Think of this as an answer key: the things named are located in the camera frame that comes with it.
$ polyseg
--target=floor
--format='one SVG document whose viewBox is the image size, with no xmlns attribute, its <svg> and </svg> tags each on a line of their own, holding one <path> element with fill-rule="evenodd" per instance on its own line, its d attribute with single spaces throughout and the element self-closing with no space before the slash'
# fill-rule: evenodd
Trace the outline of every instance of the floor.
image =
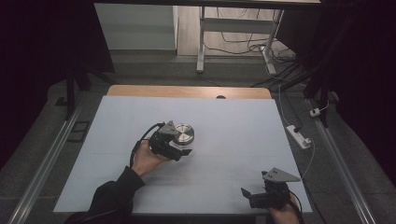
<svg viewBox="0 0 396 224">
<path fill-rule="evenodd" d="M 230 16 L 240 15 L 242 9 L 240 10 Z M 244 39 L 246 36 L 227 37 Z M 218 35 L 214 42 L 209 42 L 210 39 L 207 39 L 208 45 L 222 41 L 221 35 Z M 220 47 L 230 47 L 231 49 L 227 50 L 237 51 L 244 50 L 245 45 L 239 48 L 234 44 L 219 43 L 218 48 Z M 183 50 L 185 51 L 183 51 L 184 53 L 180 52 L 180 56 L 152 53 L 136 55 L 112 51 L 116 74 L 110 77 L 119 84 L 135 85 L 250 87 L 258 82 L 263 82 L 257 85 L 257 88 L 268 88 L 275 81 L 266 75 L 262 58 L 259 56 L 211 55 L 205 59 L 205 72 L 197 75 L 195 72 L 197 49 Z M 278 53 L 280 50 L 282 48 L 276 49 L 275 52 Z M 288 63 L 277 63 L 276 69 L 281 71 L 288 65 Z M 291 76 L 298 76 L 299 72 L 300 70 L 296 69 Z M 90 91 L 76 90 L 78 101 L 84 101 L 77 121 L 91 123 L 109 84 L 93 75 L 89 75 L 89 78 L 92 82 Z M 280 97 L 276 91 L 278 85 L 275 84 L 272 88 L 272 96 L 276 100 L 278 109 L 282 108 L 284 112 L 284 116 L 280 114 L 285 118 L 284 125 L 286 126 L 287 122 L 293 124 L 301 122 L 304 125 L 301 133 L 315 140 L 315 155 L 309 165 L 314 152 L 313 148 L 302 151 L 288 136 L 290 148 L 300 172 L 304 173 L 309 166 L 304 184 L 314 213 L 304 214 L 305 223 L 361 223 L 356 208 L 334 166 L 329 150 L 320 137 L 316 121 L 307 114 L 310 107 L 302 95 L 304 84 L 306 83 L 288 90 L 286 94 L 282 93 Z M 26 134 L 15 154 L 0 171 L 0 223 L 9 221 L 37 167 L 64 126 L 65 107 L 56 105 L 60 97 L 65 97 L 65 82 L 53 85 L 49 89 L 49 99 L 40 116 L 30 132 Z M 334 141 L 340 147 L 350 172 L 375 216 L 376 223 L 394 223 L 396 220 L 396 207 L 394 206 L 396 204 L 396 188 L 382 172 L 359 137 L 342 121 L 336 113 L 335 107 L 336 100 L 331 98 L 328 121 Z M 65 142 L 25 223 L 63 223 L 69 216 L 69 214 L 55 214 L 52 209 L 83 144 L 83 141 L 70 140 L 77 140 L 80 137 L 82 137 L 81 133 L 70 133 L 67 136 L 69 141 Z M 158 223 L 159 219 L 161 219 L 161 223 L 254 223 L 252 217 L 137 217 L 136 223 Z"/>
</svg>

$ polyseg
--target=table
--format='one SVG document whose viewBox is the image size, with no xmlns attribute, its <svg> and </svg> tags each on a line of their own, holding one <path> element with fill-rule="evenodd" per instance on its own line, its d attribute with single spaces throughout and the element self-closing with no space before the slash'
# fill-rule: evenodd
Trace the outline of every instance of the table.
<svg viewBox="0 0 396 224">
<path fill-rule="evenodd" d="M 216 99 L 219 95 L 228 99 Z M 268 90 L 113 86 L 102 99 L 54 211 L 86 211 L 94 190 L 117 178 L 136 137 L 152 123 L 169 119 L 194 128 L 192 153 L 145 176 L 147 186 L 134 198 L 134 214 L 260 215 L 264 210 L 251 209 L 240 189 L 262 193 L 261 171 L 274 167 L 299 175 Z M 303 183 L 288 185 L 303 211 L 312 211 Z"/>
</svg>

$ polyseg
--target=metal bar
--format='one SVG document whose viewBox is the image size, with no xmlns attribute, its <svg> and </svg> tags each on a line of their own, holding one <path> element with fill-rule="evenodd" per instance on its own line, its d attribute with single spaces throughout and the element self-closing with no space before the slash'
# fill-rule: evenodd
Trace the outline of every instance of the metal bar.
<svg viewBox="0 0 396 224">
<path fill-rule="evenodd" d="M 273 28 L 272 21 L 236 20 L 206 18 L 205 31 L 228 32 L 228 33 L 250 33 L 269 35 Z"/>
<path fill-rule="evenodd" d="M 335 10 L 336 8 L 352 8 L 360 0 L 352 3 L 296 3 L 257 0 L 81 0 L 94 3 L 161 5 L 161 6 L 190 6 L 190 7 L 248 7 L 287 10 Z"/>
<path fill-rule="evenodd" d="M 198 57 L 197 57 L 197 73 L 204 72 L 204 35 L 205 35 L 205 7 L 200 7 L 200 34 L 199 34 L 199 46 L 198 46 Z"/>
<path fill-rule="evenodd" d="M 358 212 L 359 217 L 361 218 L 361 223 L 364 224 L 375 224 L 375 218 L 373 213 L 370 210 L 369 205 L 364 199 L 363 194 L 361 193 L 361 189 L 356 183 L 355 179 L 347 168 L 347 164 L 344 161 L 343 156 L 340 153 L 338 146 L 335 144 L 332 133 L 329 131 L 329 128 L 324 128 L 323 124 L 316 119 L 315 123 L 317 124 L 319 133 L 326 145 L 327 149 L 332 156 L 332 160 L 334 162 L 335 168 L 337 169 L 341 179 L 344 182 L 344 186 L 346 187 L 347 192 L 349 193 L 353 204 L 355 205 L 356 211 Z"/>
<path fill-rule="evenodd" d="M 274 38 L 277 32 L 277 28 L 279 27 L 280 23 L 280 18 L 282 17 L 283 10 L 280 10 L 277 12 L 274 21 L 272 21 L 272 31 L 270 32 L 270 36 L 268 37 L 267 44 L 265 45 L 264 50 L 262 51 L 262 57 L 264 58 L 265 61 L 265 66 L 267 66 L 267 71 L 269 75 L 276 75 L 276 70 L 274 67 L 274 64 L 272 63 L 271 57 L 270 57 L 270 49 L 272 47 L 272 44 L 274 42 Z"/>
<path fill-rule="evenodd" d="M 56 162 L 56 159 L 61 152 L 62 147 L 64 146 L 64 142 L 66 141 L 67 135 L 70 133 L 70 130 L 75 123 L 79 112 L 81 111 L 81 106 L 85 102 L 86 93 L 82 93 L 81 100 L 78 102 L 78 106 L 75 112 L 72 114 L 71 118 L 68 121 L 64 122 L 62 129 L 59 131 L 56 136 L 54 142 L 52 143 L 49 151 L 41 164 L 39 165 L 35 175 L 30 181 L 26 191 L 23 193 L 18 205 L 16 206 L 14 212 L 8 224 L 17 224 L 24 223 L 26 218 L 29 216 L 30 211 L 35 204 L 35 200 L 37 199 L 41 189 L 43 188 L 47 177 L 50 174 L 50 171 L 53 167 L 53 164 Z"/>
</svg>

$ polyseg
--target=white cable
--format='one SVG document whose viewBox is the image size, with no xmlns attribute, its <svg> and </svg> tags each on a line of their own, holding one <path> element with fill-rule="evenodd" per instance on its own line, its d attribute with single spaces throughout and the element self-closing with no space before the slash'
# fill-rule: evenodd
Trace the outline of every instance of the white cable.
<svg viewBox="0 0 396 224">
<path fill-rule="evenodd" d="M 322 110 L 326 109 L 327 107 L 329 107 L 329 100 L 327 100 L 327 105 L 324 108 L 321 108 L 319 111 L 322 111 Z"/>
<path fill-rule="evenodd" d="M 285 119 L 285 115 L 283 114 L 282 102 L 280 101 L 280 85 L 282 85 L 282 84 L 279 84 L 279 87 L 278 87 L 278 96 L 279 96 L 279 107 L 280 107 L 280 112 L 282 112 L 282 118 L 283 118 L 283 120 L 285 120 L 285 122 L 290 126 L 290 124 L 288 123 L 288 121 Z"/>
<path fill-rule="evenodd" d="M 306 175 L 306 172 L 308 171 L 309 167 L 311 166 L 312 160 L 314 159 L 314 155 L 315 155 L 315 142 L 314 139 L 310 138 L 310 140 L 312 141 L 312 144 L 314 145 L 314 150 L 312 151 L 312 157 L 311 157 L 311 161 L 308 164 L 308 167 L 306 167 L 306 170 L 303 174 L 303 176 L 301 177 L 301 180 L 304 179 L 304 176 Z"/>
</svg>

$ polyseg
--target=metal stand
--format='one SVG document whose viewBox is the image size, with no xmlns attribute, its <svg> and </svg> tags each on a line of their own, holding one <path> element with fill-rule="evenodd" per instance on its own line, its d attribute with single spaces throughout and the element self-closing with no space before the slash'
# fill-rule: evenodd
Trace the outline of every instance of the metal stand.
<svg viewBox="0 0 396 224">
<path fill-rule="evenodd" d="M 205 7 L 200 7 L 200 34 L 199 34 L 199 48 L 198 48 L 198 61 L 197 73 L 204 72 L 204 34 L 205 34 Z"/>
<path fill-rule="evenodd" d="M 276 75 L 276 70 L 274 68 L 274 64 L 272 63 L 271 56 L 270 56 L 270 50 L 272 47 L 272 44 L 274 42 L 274 38 L 276 35 L 277 28 L 280 23 L 280 18 L 282 17 L 283 10 L 276 10 L 276 17 L 274 19 L 274 25 L 272 26 L 272 31 L 270 33 L 270 36 L 268 37 L 267 44 L 265 45 L 264 50 L 262 51 L 262 57 L 264 57 L 265 61 L 265 66 L 267 66 L 268 73 L 270 75 Z"/>
<path fill-rule="evenodd" d="M 277 28 L 279 26 L 280 18 L 283 10 L 278 10 L 273 21 L 257 21 L 257 20 L 238 20 L 238 19 L 222 19 L 222 18 L 206 18 L 205 7 L 200 7 L 200 41 L 198 48 L 197 59 L 197 73 L 204 72 L 204 58 L 205 45 L 204 36 L 205 31 L 208 32 L 228 32 L 228 33 L 252 33 L 252 34 L 266 34 L 270 35 L 265 48 L 262 49 L 262 56 L 264 57 L 268 71 L 271 75 L 276 74 L 274 65 L 272 64 L 269 52 L 274 42 Z"/>
</svg>

